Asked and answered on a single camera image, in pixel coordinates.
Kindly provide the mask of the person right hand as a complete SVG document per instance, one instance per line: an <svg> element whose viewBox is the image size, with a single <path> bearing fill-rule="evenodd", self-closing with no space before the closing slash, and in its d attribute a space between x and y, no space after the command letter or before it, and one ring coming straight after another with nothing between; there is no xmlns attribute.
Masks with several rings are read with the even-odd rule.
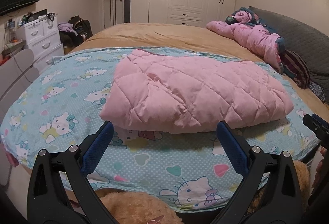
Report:
<svg viewBox="0 0 329 224"><path fill-rule="evenodd" d="M315 156L311 162L311 167L310 167L310 183L311 183L311 189L314 189L320 180L320 173L322 171L323 167L323 159L324 156L326 155L327 150L320 146L316 153Z"/></svg>

